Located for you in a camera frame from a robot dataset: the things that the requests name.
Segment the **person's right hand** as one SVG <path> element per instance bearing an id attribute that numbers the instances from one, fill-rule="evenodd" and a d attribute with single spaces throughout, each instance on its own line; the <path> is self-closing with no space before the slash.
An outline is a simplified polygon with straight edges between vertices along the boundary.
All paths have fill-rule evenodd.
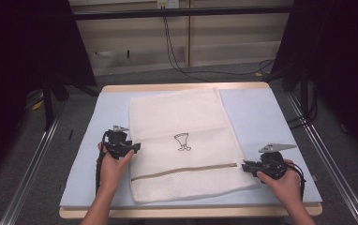
<path id="1" fill-rule="evenodd" d="M 303 204 L 300 188 L 301 181 L 294 170 L 287 169 L 285 174 L 278 180 L 271 178 L 263 172 L 257 172 L 257 176 L 273 191 L 283 206 L 290 207 Z"/>

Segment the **aluminium floor rail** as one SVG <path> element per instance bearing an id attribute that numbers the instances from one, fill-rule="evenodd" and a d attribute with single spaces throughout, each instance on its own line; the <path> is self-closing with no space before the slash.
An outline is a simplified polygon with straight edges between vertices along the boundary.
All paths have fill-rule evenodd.
<path id="1" fill-rule="evenodd" d="M 331 156 L 329 149 L 326 147 L 324 141 L 322 140 L 320 134 L 315 129 L 314 125 L 311 122 L 306 121 L 306 116 L 301 111 L 301 104 L 298 98 L 294 94 L 288 94 L 288 99 L 291 103 L 296 114 L 300 117 L 302 123 L 301 127 L 306 131 L 309 139 L 314 145 L 317 153 L 319 154 L 322 163 L 324 164 L 327 172 L 330 174 L 337 190 L 339 191 L 343 201 L 351 211 L 352 216 L 354 217 L 358 225 L 358 197 L 355 192 L 352 190 L 348 181 L 339 170 Z"/>
<path id="2" fill-rule="evenodd" d="M 58 114 L 53 120 L 48 129 L 43 133 L 43 136 L 37 146 L 37 150 L 27 167 L 27 170 L 17 187 L 8 207 L 0 220 L 0 225 L 15 225 L 22 207 L 28 196 L 31 186 L 34 183 L 40 163 L 42 162 L 48 147 L 52 141 L 53 135 L 58 127 L 61 114 Z"/>

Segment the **black curtain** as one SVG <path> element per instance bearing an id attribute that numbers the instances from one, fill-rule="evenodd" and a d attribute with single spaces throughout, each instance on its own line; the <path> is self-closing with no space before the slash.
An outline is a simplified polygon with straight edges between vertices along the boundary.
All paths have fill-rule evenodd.
<path id="1" fill-rule="evenodd" d="M 358 0 L 293 0 L 273 72 L 306 75 L 358 141 Z"/>
<path id="2" fill-rule="evenodd" d="M 0 157 L 13 140 L 27 95 L 94 85 L 95 75 L 68 0 L 0 0 Z"/>

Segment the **black horizontal bar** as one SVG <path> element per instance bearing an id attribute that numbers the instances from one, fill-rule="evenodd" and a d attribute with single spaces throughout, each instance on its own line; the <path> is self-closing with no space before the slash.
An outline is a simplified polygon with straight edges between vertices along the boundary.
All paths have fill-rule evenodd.
<path id="1" fill-rule="evenodd" d="M 168 8 L 125 11 L 78 12 L 71 18 L 75 21 L 139 19 L 156 17 L 185 17 L 185 16 L 215 16 L 241 14 L 274 14 L 289 13 L 292 6 L 262 6 L 262 7 L 196 7 L 196 8 Z"/>

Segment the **white mesh laundry bag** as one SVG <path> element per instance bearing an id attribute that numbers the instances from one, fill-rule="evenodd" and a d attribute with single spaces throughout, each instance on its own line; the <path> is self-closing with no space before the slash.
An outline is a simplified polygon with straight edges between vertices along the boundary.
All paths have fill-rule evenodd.
<path id="1" fill-rule="evenodd" d="M 135 97 L 130 137 L 141 150 L 130 163 L 137 203 L 196 200 L 257 185 L 215 88 Z"/>

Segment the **person's left hand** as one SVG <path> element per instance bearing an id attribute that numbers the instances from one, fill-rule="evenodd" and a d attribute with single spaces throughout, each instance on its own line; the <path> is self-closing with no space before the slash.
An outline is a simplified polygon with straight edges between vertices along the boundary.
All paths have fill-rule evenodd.
<path id="1" fill-rule="evenodd" d="M 115 159 L 101 143 L 99 143 L 97 147 L 103 156 L 100 162 L 100 181 L 98 191 L 117 190 L 120 180 L 126 171 L 127 164 L 134 156 L 134 151 L 130 150 L 121 159 Z"/>

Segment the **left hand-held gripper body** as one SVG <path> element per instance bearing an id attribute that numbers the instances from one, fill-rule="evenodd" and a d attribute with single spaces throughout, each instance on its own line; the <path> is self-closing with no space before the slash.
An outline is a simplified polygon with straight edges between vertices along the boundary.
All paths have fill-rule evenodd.
<path id="1" fill-rule="evenodd" d="M 114 126 L 103 135 L 103 146 L 115 159 L 123 158 L 133 149 L 132 141 L 127 140 L 128 129 Z"/>

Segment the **black metal stand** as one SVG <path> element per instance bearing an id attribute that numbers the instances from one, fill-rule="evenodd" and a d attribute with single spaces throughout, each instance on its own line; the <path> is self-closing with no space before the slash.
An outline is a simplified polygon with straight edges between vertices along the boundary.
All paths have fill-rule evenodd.
<path id="1" fill-rule="evenodd" d="M 42 81 L 42 94 L 46 118 L 44 130 L 47 131 L 54 121 L 52 95 L 54 95 L 58 101 L 66 101 L 69 97 L 69 93 L 65 88 L 63 79 L 45 77 Z"/>

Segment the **light blue mat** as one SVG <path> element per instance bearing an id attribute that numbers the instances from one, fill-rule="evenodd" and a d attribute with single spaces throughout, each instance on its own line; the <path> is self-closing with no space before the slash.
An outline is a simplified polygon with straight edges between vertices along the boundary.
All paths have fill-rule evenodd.
<path id="1" fill-rule="evenodd" d="M 270 88 L 103 91 L 61 199 L 87 208 L 96 196 L 97 145 L 114 126 L 141 146 L 112 200 L 115 208 L 275 204 L 271 189 L 249 172 L 266 144 L 306 163 Z"/>

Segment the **white wall outlet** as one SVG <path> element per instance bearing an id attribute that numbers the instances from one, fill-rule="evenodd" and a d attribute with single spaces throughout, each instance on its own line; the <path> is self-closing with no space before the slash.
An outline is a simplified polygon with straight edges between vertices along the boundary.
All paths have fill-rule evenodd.
<path id="1" fill-rule="evenodd" d="M 157 0 L 158 8 L 179 8 L 179 0 Z"/>

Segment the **wooden table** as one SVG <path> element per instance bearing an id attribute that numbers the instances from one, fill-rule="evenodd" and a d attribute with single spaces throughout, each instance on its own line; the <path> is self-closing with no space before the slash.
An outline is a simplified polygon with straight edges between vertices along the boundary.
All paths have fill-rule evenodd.
<path id="1" fill-rule="evenodd" d="M 296 142 L 278 106 L 269 84 L 265 82 L 210 82 L 107 85 L 97 99 L 94 114 L 83 136 L 69 173 L 59 215 L 83 218 L 95 198 L 96 144 L 102 133 L 114 125 L 128 125 L 128 104 L 134 97 L 151 96 L 179 90 L 216 87 L 233 122 L 238 141 L 247 157 L 255 160 L 258 150 L 267 143 L 296 144 L 283 152 L 285 158 L 299 165 L 306 178 L 304 205 L 308 213 L 322 213 L 321 196 Z M 129 191 L 125 174 L 112 201 L 112 218 L 267 218 L 283 217 L 285 209 L 265 185 L 214 198 L 194 201 L 137 204 Z"/>

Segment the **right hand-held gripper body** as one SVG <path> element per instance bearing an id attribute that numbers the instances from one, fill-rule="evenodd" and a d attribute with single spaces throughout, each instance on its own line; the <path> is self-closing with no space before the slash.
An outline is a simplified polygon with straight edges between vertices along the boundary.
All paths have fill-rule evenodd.
<path id="1" fill-rule="evenodd" d="M 261 153 L 261 171 L 271 178 L 277 180 L 281 178 L 286 170 L 287 165 L 280 151 L 295 148 L 296 144 L 286 143 L 268 143 L 262 147 L 259 152 Z"/>

